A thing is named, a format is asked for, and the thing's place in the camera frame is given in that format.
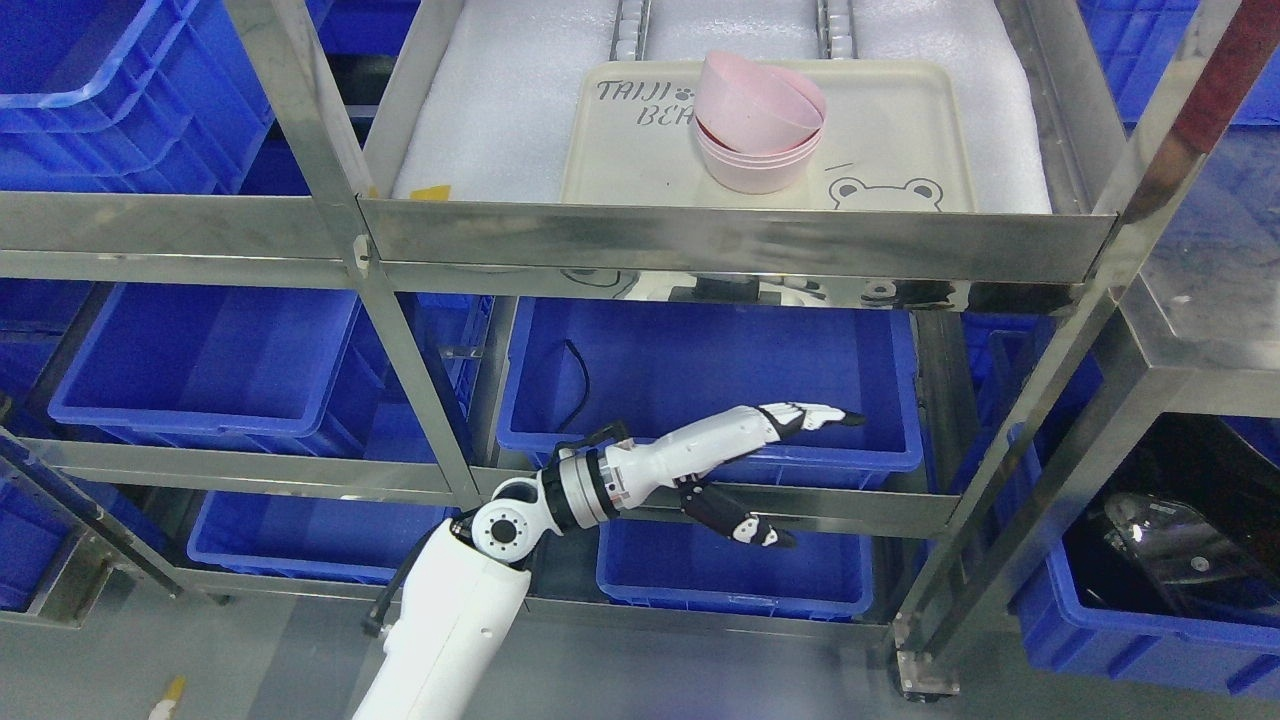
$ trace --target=black wire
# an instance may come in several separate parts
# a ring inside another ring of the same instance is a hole
[[[576,282],[577,284],[585,284],[586,287],[617,287],[618,283],[622,282],[622,270],[613,270],[613,272],[616,274],[613,277],[613,282],[611,282],[609,284],[596,284],[596,283],[589,283],[586,281],[580,281],[575,278],[568,270],[561,270],[561,274],[564,275],[564,279],[570,282]]]
[[[422,537],[413,543],[412,550],[410,550],[408,555],[404,556],[404,560],[401,561],[399,568],[396,568],[396,574],[392,575],[390,582],[387,583],[387,587],[378,593],[378,597],[374,600],[374,606],[369,609],[369,614],[360,621],[360,625],[364,628],[366,635],[376,638],[383,633],[383,625],[387,623],[387,611],[390,610],[392,598],[396,597],[396,592],[404,584],[404,579],[408,578],[408,571],[413,568],[413,562],[417,561],[417,556],[422,555],[422,548],[426,547],[426,541],[431,538],[431,533],[436,529],[444,533],[453,532],[456,529],[454,524],[457,523],[461,523],[461,527],[463,528],[468,527],[467,521],[476,514],[476,510],[479,510],[479,507],[467,510],[457,518],[445,518],[444,524],[436,525],[435,528],[422,533]]]
[[[627,284],[622,286],[622,290],[613,293],[613,300],[617,300],[623,295],[626,295],[626,292],[630,291],[632,287],[635,287],[637,282],[640,282],[640,273],[632,273],[631,279],[627,281]]]
[[[564,338],[564,347],[567,347],[568,351],[573,354],[573,357],[577,359],[577,366],[582,369],[582,400],[577,402],[577,407],[575,407],[573,411],[568,414],[568,418],[564,418],[564,421],[561,423],[558,428],[556,428],[557,433],[564,432],[564,428],[567,428],[570,423],[572,423],[577,418],[579,413],[581,413],[582,409],[586,407],[586,398],[591,397],[591,375],[586,373],[586,360],[582,360],[582,354],[577,351],[577,346],[573,345],[572,340]]]
[[[366,635],[376,638],[383,633],[383,624],[387,621],[387,611],[392,606],[392,598],[396,596],[396,591],[404,584],[404,578],[408,577],[410,569],[413,568],[413,561],[417,560],[419,555],[422,555],[422,548],[426,547],[426,541],[434,532],[435,528],[431,528],[430,530],[422,533],[422,537],[413,544],[413,550],[408,551],[404,561],[396,569],[396,574],[392,575],[392,580],[387,583],[387,587],[383,588],[380,593],[378,593],[378,598],[374,600],[374,606],[369,609],[369,615],[365,615],[365,619],[360,621],[360,626],[364,628]]]

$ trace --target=tray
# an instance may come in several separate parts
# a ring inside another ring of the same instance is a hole
[[[946,70],[914,60],[778,61],[827,95],[808,173],[742,195],[703,168],[694,140],[701,61],[599,65],[582,83],[562,200],[813,210],[972,211],[973,190]]]

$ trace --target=white foam sheet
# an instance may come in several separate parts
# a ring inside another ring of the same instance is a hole
[[[1027,74],[992,0],[854,0],[860,58],[946,68],[978,210],[1050,213]]]
[[[467,0],[393,190],[554,202],[582,76],[609,58],[617,0]]]
[[[652,0],[646,60],[727,50],[758,60],[820,58],[814,0]]]
[[[978,210],[1048,213],[1036,115],[992,0],[854,0],[859,55],[951,76]],[[653,0],[648,58],[814,58],[813,0]],[[616,0],[468,0],[393,196],[554,202],[588,69],[609,56]]]

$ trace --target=blue storage crate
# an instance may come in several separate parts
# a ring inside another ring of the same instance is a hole
[[[49,414],[133,445],[358,457],[387,369],[351,291],[122,284]]]
[[[0,278],[0,392],[22,401],[92,284]]]
[[[993,355],[1005,356],[993,365],[995,395],[1007,397],[1016,389],[1012,383],[1023,377],[1023,369],[1010,360],[1016,357],[1015,342],[1028,340],[993,333]],[[1100,378],[1079,378],[1073,383],[1092,395]],[[998,409],[998,404],[991,407]],[[983,423],[989,425],[1002,416],[987,415]],[[1027,503],[1039,474],[1033,446],[996,500],[998,524],[1007,524]],[[1061,542],[1011,606],[1034,667],[1280,700],[1280,628],[1085,607]]]
[[[410,293],[411,300],[402,300],[410,328],[419,347],[426,347],[428,336],[436,346],[483,347],[489,332],[489,315],[493,313],[492,295],[457,295],[442,292]],[[479,359],[449,357],[444,360],[449,384],[462,405],[463,414],[471,406],[471,393],[475,392]],[[388,400],[404,398],[404,389],[394,377],[388,378]]]
[[[0,477],[0,610],[23,611],[67,527]]]
[[[1222,418],[1260,455],[1280,466],[1280,419],[1276,418]]]
[[[335,0],[320,26],[325,53],[399,55],[419,0]]]
[[[1079,0],[1080,15],[1107,76],[1120,118],[1134,122],[1147,106],[1198,0]],[[1280,61],[1272,59],[1233,120],[1280,123]]]
[[[870,538],[795,536],[796,547],[759,547],[690,523],[614,520],[600,527],[595,582],[644,607],[836,621],[867,612]]]
[[[164,533],[115,487],[87,480],[77,484],[151,547],[163,550],[168,544]],[[0,477],[0,610],[27,609],[69,530],[68,524]]]
[[[268,138],[250,164],[239,193],[301,196],[311,195],[311,188],[288,141]]]
[[[223,3],[68,5],[0,8],[0,188],[234,193],[273,115]]]
[[[92,287],[86,281],[0,278],[0,334],[61,336]]]
[[[385,584],[419,538],[454,514],[429,505],[210,492],[187,553],[250,575]]]
[[[991,350],[987,338],[996,331],[1030,331],[1042,318],[1037,315],[1010,315],[1002,313],[963,313],[965,351],[969,356],[969,374],[975,386],[991,373]]]
[[[566,428],[556,428],[590,397]],[[904,311],[522,299],[498,442],[545,464],[557,442],[622,419],[640,442],[735,405],[822,402],[867,415],[718,468],[722,480],[873,488],[923,459]]]

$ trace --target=robotic arm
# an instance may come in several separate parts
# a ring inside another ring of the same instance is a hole
[[[595,527],[668,487],[680,492],[686,514],[730,539],[795,544],[704,475],[800,430],[864,421],[826,405],[740,405],[650,445],[625,438],[603,452],[559,450],[535,477],[502,483],[474,514],[426,538],[404,579],[401,619],[383,646],[387,660],[355,720],[461,717],[529,592],[522,561],[548,530],[563,536]]]

